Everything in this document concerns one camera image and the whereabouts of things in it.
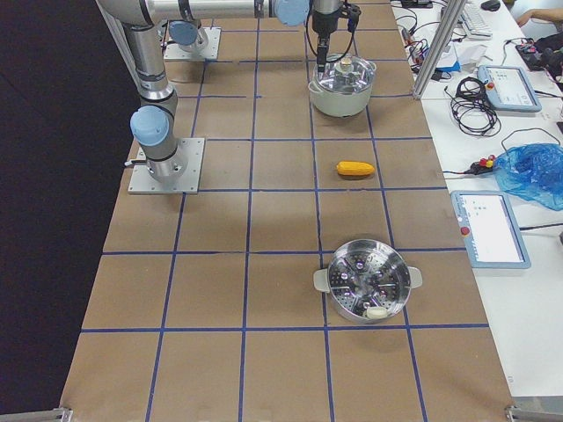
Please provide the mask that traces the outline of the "near teach pendant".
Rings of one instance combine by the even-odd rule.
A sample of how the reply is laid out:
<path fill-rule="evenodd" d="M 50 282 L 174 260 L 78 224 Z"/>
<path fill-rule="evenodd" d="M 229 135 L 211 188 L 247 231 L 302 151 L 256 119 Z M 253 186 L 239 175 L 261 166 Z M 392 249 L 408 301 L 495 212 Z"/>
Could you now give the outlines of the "near teach pendant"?
<path fill-rule="evenodd" d="M 473 268 L 531 267 L 509 197 L 500 191 L 454 191 L 452 206 Z"/>

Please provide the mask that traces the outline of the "blue plastic bag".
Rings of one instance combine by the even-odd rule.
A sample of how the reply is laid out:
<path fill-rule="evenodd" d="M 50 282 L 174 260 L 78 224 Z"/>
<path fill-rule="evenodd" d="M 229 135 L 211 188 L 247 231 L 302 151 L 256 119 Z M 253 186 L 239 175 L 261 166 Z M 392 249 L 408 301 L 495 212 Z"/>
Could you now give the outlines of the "blue plastic bag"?
<path fill-rule="evenodd" d="M 562 148 L 533 143 L 508 149 L 496 158 L 494 176 L 499 188 L 521 199 L 562 210 Z"/>

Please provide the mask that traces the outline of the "pale green cooking pot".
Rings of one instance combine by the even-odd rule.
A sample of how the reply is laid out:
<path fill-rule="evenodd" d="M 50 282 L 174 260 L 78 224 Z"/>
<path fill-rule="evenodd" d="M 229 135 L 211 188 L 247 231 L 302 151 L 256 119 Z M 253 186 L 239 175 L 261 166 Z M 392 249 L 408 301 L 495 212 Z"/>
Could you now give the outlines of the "pale green cooking pot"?
<path fill-rule="evenodd" d="M 315 75 L 308 89 L 311 103 L 322 113 L 333 117 L 349 117 L 360 113 L 369 103 L 373 84 L 366 91 L 354 94 L 339 94 L 322 89 L 315 81 Z"/>

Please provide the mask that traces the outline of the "steel steamer basket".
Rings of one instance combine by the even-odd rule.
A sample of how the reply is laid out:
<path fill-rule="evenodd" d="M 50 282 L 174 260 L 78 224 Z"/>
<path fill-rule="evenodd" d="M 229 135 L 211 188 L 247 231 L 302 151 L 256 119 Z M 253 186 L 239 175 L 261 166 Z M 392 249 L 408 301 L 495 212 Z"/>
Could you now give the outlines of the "steel steamer basket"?
<path fill-rule="evenodd" d="M 408 266 L 388 244 L 356 239 L 343 244 L 325 269 L 313 275 L 317 291 L 357 324 L 377 324 L 406 306 L 411 290 L 423 283 L 420 269 Z"/>

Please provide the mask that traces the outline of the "teach pendant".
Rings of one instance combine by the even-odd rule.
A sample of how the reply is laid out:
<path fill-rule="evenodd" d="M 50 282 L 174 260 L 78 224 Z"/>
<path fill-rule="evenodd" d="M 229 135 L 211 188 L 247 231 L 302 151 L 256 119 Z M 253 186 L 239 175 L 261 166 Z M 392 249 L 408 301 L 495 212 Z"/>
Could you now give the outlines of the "teach pendant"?
<path fill-rule="evenodd" d="M 486 87 L 486 97 L 499 111 L 537 113 L 542 106 L 524 70 L 520 67 L 481 65 L 478 80 Z"/>
<path fill-rule="evenodd" d="M 452 206 L 473 268 L 531 267 L 509 197 L 500 191 L 454 191 Z"/>

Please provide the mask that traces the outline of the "glass pot lid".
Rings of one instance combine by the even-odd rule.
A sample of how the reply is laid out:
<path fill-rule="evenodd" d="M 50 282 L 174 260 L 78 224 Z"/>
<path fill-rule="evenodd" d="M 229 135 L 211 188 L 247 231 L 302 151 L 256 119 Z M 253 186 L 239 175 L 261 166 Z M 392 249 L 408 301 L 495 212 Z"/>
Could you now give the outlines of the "glass pot lid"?
<path fill-rule="evenodd" d="M 376 69 L 373 62 L 347 55 L 336 62 L 327 63 L 325 72 L 317 75 L 315 81 L 326 91 L 339 94 L 360 93 L 372 86 Z"/>

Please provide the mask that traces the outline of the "brown paper table cover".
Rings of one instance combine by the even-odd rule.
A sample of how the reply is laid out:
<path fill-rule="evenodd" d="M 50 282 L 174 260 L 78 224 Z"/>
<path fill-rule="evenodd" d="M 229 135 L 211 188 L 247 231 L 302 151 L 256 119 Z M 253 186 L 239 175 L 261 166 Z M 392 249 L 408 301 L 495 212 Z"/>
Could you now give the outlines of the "brown paper table cover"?
<path fill-rule="evenodd" d="M 309 101 L 303 30 L 214 19 L 214 62 L 170 62 L 175 134 L 206 141 L 196 195 L 124 172 L 61 404 L 76 421 L 501 421 L 508 387 L 391 5 L 332 36 L 377 65 L 348 119 Z M 342 177 L 340 161 L 375 166 Z M 376 325 L 313 286 L 356 238 L 421 270 Z"/>

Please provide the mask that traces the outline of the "yellow corn cob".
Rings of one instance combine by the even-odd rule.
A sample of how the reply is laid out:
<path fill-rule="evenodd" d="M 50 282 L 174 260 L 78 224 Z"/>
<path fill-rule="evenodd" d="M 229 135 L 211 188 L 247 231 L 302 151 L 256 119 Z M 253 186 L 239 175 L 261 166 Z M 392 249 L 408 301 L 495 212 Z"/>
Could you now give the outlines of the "yellow corn cob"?
<path fill-rule="evenodd" d="M 336 164 L 336 171 L 342 177 L 364 178 L 375 173 L 374 165 L 360 161 L 340 161 Z"/>

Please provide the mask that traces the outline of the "red button controller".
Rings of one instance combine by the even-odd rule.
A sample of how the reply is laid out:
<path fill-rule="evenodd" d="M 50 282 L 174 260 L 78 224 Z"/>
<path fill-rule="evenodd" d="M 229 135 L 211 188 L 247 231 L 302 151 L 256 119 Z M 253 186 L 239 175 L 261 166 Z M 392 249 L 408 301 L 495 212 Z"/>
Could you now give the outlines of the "red button controller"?
<path fill-rule="evenodd" d="M 494 170 L 495 155 L 490 155 L 487 158 L 480 158 L 478 162 L 471 164 L 466 174 L 481 175 L 492 172 Z"/>

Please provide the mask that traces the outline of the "white keyboard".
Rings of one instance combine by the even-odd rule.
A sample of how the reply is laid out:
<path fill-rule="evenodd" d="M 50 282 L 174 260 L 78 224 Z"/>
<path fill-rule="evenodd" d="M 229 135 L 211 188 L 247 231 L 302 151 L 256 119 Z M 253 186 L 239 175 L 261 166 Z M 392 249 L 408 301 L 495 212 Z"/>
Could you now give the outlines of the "white keyboard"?
<path fill-rule="evenodd" d="M 467 39 L 490 40 L 492 38 L 492 29 L 480 16 L 479 8 L 475 4 L 466 3 L 459 19 Z"/>

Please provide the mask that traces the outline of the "black computer mouse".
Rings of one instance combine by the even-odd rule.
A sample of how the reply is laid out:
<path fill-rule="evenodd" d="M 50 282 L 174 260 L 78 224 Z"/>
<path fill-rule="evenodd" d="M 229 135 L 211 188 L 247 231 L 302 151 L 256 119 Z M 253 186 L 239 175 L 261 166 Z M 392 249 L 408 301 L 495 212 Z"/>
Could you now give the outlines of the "black computer mouse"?
<path fill-rule="evenodd" d="M 480 8 L 483 11 L 494 12 L 494 11 L 498 11 L 500 7 L 501 7 L 500 0 L 486 0 L 480 4 Z"/>

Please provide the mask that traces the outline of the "far teach pendant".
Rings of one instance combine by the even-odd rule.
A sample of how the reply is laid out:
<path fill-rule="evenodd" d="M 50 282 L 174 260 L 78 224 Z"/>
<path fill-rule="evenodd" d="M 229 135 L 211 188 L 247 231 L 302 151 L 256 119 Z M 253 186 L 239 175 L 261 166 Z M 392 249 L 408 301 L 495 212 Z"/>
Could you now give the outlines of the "far teach pendant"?
<path fill-rule="evenodd" d="M 486 97 L 499 111 L 537 113 L 542 106 L 524 70 L 520 67 L 481 65 L 478 80 L 486 87 Z"/>

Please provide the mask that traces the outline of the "aluminium frame post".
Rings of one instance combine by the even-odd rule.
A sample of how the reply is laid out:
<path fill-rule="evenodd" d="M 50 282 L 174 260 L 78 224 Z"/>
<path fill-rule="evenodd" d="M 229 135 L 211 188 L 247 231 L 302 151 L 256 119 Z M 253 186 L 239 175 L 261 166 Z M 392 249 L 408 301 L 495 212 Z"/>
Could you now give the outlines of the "aluminium frame post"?
<path fill-rule="evenodd" d="M 460 18 L 461 13 L 466 4 L 465 0 L 449 1 L 445 8 L 441 22 L 437 27 L 435 36 L 430 43 L 428 55 L 420 66 L 419 73 L 413 85 L 413 97 L 421 99 L 422 95 L 434 75 L 437 63 L 440 60 L 442 51 L 450 42 L 450 37 L 453 34 L 454 26 Z"/>

